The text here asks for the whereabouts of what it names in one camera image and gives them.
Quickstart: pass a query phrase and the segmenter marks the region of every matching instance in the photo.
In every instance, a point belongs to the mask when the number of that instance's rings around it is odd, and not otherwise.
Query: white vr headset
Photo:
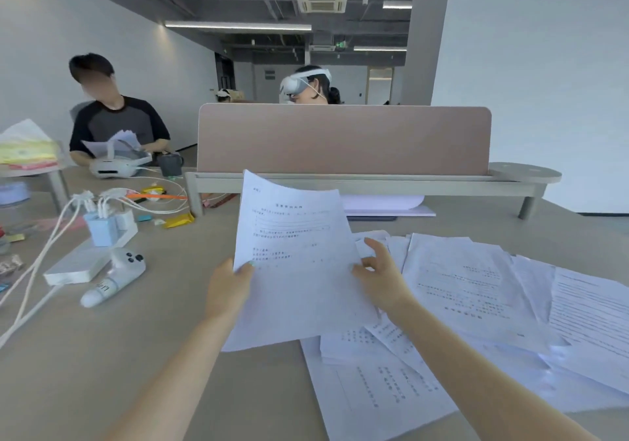
[[[330,71],[326,68],[315,68],[313,70],[300,71],[299,73],[289,75],[287,78],[282,80],[282,83],[279,84],[280,96],[286,95],[288,97],[290,95],[299,95],[306,88],[312,87],[312,85],[308,83],[308,77],[312,77],[313,75],[325,75],[328,78],[328,81],[332,82]]]

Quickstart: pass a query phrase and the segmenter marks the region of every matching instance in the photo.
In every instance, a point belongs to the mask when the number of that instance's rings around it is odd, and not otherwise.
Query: beige desk surface
[[[68,171],[70,190],[81,184],[141,187],[142,180],[93,181]],[[131,404],[200,320],[208,277],[233,253],[238,217],[233,200],[194,224],[164,230],[140,225],[129,247],[146,256],[147,271],[123,292],[93,309],[79,306],[87,286],[64,287],[0,350],[0,438],[3,441],[90,441]],[[516,216],[519,198],[432,197],[436,218],[355,222],[354,231],[393,235],[424,232],[476,241],[595,276],[629,282],[629,238],[542,201],[529,222]],[[64,236],[43,269],[86,237]],[[44,237],[16,244],[32,260]],[[46,291],[38,281],[34,300]],[[20,297],[0,308],[0,330]],[[608,410],[574,418],[604,440],[626,439],[629,412]],[[310,376],[298,342],[221,354],[200,401],[187,441],[325,440]],[[407,433],[402,440],[473,440],[459,413]]]

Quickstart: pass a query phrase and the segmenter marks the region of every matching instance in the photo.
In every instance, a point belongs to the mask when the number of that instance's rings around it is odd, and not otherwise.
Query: fluorescent light fixture
[[[412,0],[385,0],[382,3],[383,9],[412,9]]]
[[[406,47],[354,47],[354,51],[406,51]]]
[[[185,29],[215,29],[215,30],[268,30],[268,31],[292,31],[311,32],[313,27],[309,24],[273,24],[273,23],[248,23],[248,22],[202,22],[202,21],[166,21],[167,27]]]

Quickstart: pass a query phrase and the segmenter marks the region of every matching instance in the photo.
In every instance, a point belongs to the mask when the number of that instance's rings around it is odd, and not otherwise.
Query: white controller
[[[146,270],[146,262],[140,254],[134,254],[124,247],[111,250],[111,269],[105,278],[81,298],[83,307],[93,307],[118,293]]]

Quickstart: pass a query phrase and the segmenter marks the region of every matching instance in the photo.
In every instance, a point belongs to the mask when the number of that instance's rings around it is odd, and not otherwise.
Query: ceiling
[[[165,9],[156,12],[156,20],[193,20],[212,22],[307,23],[313,27],[308,34],[245,34],[217,33],[202,29],[185,30],[196,34],[195,40],[210,38],[220,42],[222,52],[235,60],[264,61],[260,63],[295,63],[303,61],[304,50],[310,43],[334,45],[346,42],[333,54],[321,54],[317,60],[340,60],[352,64],[356,60],[377,62],[387,60],[401,64],[403,52],[394,55],[353,52],[360,46],[405,47],[408,37],[410,10],[383,9],[383,0],[347,0],[343,14],[302,14],[295,0],[153,0]]]

